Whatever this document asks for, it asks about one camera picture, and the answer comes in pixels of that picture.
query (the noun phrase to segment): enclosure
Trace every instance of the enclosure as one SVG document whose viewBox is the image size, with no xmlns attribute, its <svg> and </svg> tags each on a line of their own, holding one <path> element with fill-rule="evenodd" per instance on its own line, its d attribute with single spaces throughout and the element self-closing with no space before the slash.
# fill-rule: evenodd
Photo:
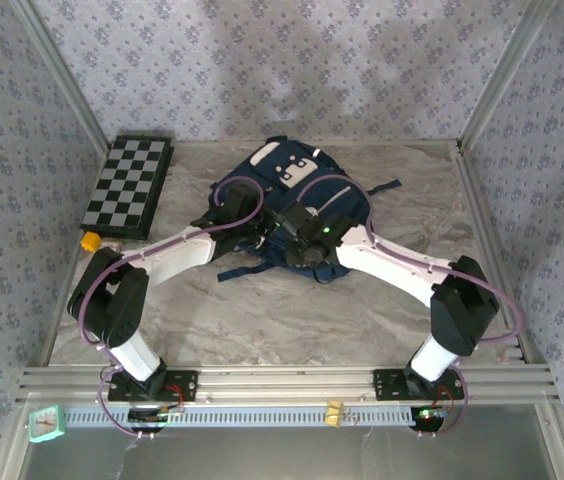
<svg viewBox="0 0 564 480">
<path fill-rule="evenodd" d="M 409 361 L 430 331 L 426 307 L 362 272 L 328 285 L 281 269 L 219 283 L 257 265 L 242 252 L 148 292 L 147 342 L 200 375 L 188 407 L 199 417 L 178 434 L 186 449 L 117 437 L 92 407 L 108 359 L 82 342 L 66 303 L 91 258 L 77 227 L 126 133 L 175 148 L 148 240 L 116 248 L 180 232 L 207 209 L 210 185 L 274 135 L 320 148 L 365 188 L 399 180 L 373 196 L 376 232 L 476 258 L 527 316 L 517 340 L 463 361 L 461 428 L 422 446 L 379 420 L 410 404 L 376 401 L 372 372 Z M 513 327 L 503 309 L 487 335 Z M 335 399 L 355 421 L 310 428 Z M 27 444 L 28 413 L 55 403 L 66 435 Z M 309 416 L 230 428 L 240 408 L 264 407 Z M 484 448 L 466 455 L 478 436 Z M 164 466 L 187 478 L 427 478 L 441 467 L 475 478 L 484 465 L 489 478 L 564 478 L 564 1 L 0 0 L 0 439 L 0 478 L 80 475 L 49 462 L 57 449 L 72 452 L 68 465 L 86 458 L 93 478 L 167 475 L 152 459 L 176 450 Z M 87 439 L 107 444 L 106 461 L 90 461 Z M 202 446 L 211 439 L 216 451 Z M 200 470 L 208 457 L 218 460 Z"/>
</svg>

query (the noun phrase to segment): black and white chessboard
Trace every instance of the black and white chessboard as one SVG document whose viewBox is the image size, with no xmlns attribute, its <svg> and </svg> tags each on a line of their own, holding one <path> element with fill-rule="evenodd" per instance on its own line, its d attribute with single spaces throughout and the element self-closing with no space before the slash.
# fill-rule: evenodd
<svg viewBox="0 0 564 480">
<path fill-rule="evenodd" d="M 117 137 L 81 228 L 102 237 L 146 240 L 172 155 L 169 138 Z"/>
</svg>

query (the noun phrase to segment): floral wallpaper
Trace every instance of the floral wallpaper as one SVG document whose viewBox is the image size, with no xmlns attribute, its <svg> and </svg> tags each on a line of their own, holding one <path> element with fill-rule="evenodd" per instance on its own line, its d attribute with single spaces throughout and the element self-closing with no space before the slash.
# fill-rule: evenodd
<svg viewBox="0 0 564 480">
<path fill-rule="evenodd" d="M 526 0 L 34 0 L 112 139 L 457 138 Z"/>
<path fill-rule="evenodd" d="M 529 331 L 564 404 L 564 0 L 471 158 L 480 173 Z"/>
<path fill-rule="evenodd" d="M 0 0 L 0 437 L 37 361 L 99 165 L 6 0 Z"/>
</svg>

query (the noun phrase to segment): navy blue backpack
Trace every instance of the navy blue backpack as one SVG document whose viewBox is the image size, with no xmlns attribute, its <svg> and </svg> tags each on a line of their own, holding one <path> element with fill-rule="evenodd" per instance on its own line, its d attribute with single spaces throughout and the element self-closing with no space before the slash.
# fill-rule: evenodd
<svg viewBox="0 0 564 480">
<path fill-rule="evenodd" d="M 346 175 L 344 170 L 322 150 L 298 142 L 288 140 L 285 136 L 268 138 L 265 145 L 252 153 L 231 173 L 219 182 L 211 185 L 209 205 L 214 205 L 213 191 L 223 180 L 235 176 L 247 176 L 257 181 L 264 191 L 264 203 L 276 212 L 283 211 L 293 201 L 305 185 L 315 178 L 329 174 Z M 373 195 L 379 191 L 399 187 L 399 180 L 378 185 L 368 191 Z M 218 194 L 223 202 L 231 185 L 223 187 Z M 313 207 L 324 219 L 336 213 L 365 223 L 369 216 L 369 205 L 357 187 L 342 179 L 327 179 L 311 187 L 302 198 L 302 205 Z M 284 250 L 285 237 L 276 231 L 257 249 L 245 246 L 244 250 L 260 257 L 262 263 L 256 267 L 241 267 L 218 275 L 218 281 L 251 273 L 260 273 L 273 267 L 281 267 L 302 276 L 314 278 L 319 283 L 329 283 L 349 273 L 349 269 L 341 266 L 323 265 L 318 268 L 294 268 L 286 262 Z"/>
</svg>

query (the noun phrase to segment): mounting plate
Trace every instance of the mounting plate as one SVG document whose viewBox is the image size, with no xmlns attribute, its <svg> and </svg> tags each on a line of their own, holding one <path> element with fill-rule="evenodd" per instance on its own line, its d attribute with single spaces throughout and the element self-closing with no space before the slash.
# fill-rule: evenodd
<svg viewBox="0 0 564 480">
<path fill-rule="evenodd" d="M 198 372 L 195 370 L 165 370 L 163 385 L 177 385 L 182 391 L 184 402 L 195 401 L 198 388 Z M 154 396 L 149 397 L 144 389 L 127 372 L 119 372 L 111 377 L 109 387 L 109 402 L 140 402 L 153 401 L 177 403 L 177 393 L 161 388 Z"/>
<path fill-rule="evenodd" d="M 453 395 L 454 400 L 457 401 L 464 398 L 460 377 L 453 370 L 446 370 L 436 384 L 446 387 Z M 406 385 L 404 370 L 399 368 L 373 370 L 373 387 L 375 388 L 375 399 L 380 402 L 391 400 L 430 400 L 434 402 L 438 398 L 437 388 L 427 392 L 426 398 L 413 396 Z"/>
</svg>

